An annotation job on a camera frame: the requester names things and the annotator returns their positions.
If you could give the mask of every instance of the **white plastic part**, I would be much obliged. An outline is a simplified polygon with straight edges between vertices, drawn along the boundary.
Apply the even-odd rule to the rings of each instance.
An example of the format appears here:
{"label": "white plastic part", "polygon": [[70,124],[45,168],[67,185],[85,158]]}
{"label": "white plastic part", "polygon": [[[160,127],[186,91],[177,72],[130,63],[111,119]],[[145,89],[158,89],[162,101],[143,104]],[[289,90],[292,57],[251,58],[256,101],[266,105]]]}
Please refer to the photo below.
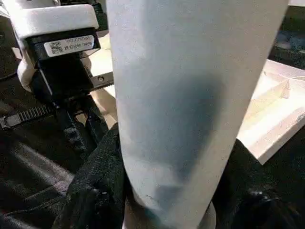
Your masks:
{"label": "white plastic part", "polygon": [[98,28],[91,5],[25,9],[10,15],[19,39],[84,28]]}
{"label": "white plastic part", "polygon": [[290,0],[289,5],[290,6],[304,7],[305,6],[305,0]]}
{"label": "white plastic part", "polygon": [[9,13],[7,12],[7,10],[3,6],[0,6],[0,16],[6,17],[6,18],[10,17]]}
{"label": "white plastic part", "polygon": [[107,2],[122,155],[143,211],[127,229],[198,228],[287,5]]}
{"label": "white plastic part", "polygon": [[3,3],[10,15],[22,53],[18,77],[27,91],[31,91],[29,84],[36,69],[34,69],[35,63],[27,53],[24,39],[62,31],[99,27],[94,9],[89,4],[55,7],[53,0],[3,0]]}

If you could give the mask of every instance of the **black cable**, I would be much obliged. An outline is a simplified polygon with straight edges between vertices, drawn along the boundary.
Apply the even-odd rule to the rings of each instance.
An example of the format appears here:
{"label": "black cable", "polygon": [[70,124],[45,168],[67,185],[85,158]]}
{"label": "black cable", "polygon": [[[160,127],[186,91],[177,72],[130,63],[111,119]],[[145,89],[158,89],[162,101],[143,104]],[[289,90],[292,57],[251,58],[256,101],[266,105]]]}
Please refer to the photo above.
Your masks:
{"label": "black cable", "polygon": [[12,79],[12,78],[14,78],[16,76],[17,76],[17,72],[9,74],[7,76],[4,76],[4,77],[0,78],[0,82],[6,81],[6,80],[10,80],[10,79]]}

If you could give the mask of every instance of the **white cylinder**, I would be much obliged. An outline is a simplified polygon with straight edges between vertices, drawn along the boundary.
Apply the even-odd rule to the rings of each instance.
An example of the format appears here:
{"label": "white cylinder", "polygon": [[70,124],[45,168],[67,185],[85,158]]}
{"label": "white cylinder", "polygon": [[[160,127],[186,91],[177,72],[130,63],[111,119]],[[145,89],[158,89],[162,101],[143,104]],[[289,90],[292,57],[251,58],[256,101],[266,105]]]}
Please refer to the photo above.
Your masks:
{"label": "white cylinder", "polygon": [[122,154],[144,212],[129,228],[198,227],[287,4],[107,2]]}

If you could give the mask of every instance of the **white label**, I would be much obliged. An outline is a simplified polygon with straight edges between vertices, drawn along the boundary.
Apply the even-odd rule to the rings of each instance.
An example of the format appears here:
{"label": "white label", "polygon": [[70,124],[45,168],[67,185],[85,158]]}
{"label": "white label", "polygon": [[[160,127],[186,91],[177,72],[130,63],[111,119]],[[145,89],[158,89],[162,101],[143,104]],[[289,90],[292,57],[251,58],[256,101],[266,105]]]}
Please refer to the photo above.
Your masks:
{"label": "white label", "polygon": [[46,42],[44,44],[44,48],[46,49],[49,57],[89,50],[92,49],[93,46],[94,37],[92,35]]}

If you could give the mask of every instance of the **white tube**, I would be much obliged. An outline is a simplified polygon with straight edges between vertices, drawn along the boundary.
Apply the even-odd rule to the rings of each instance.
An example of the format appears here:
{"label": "white tube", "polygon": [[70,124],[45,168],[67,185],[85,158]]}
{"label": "white tube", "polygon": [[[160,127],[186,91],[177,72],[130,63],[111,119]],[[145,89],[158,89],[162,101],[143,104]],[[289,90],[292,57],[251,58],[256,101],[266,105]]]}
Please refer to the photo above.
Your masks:
{"label": "white tube", "polygon": [[198,227],[287,4],[107,2],[122,153],[145,213],[128,229]]}

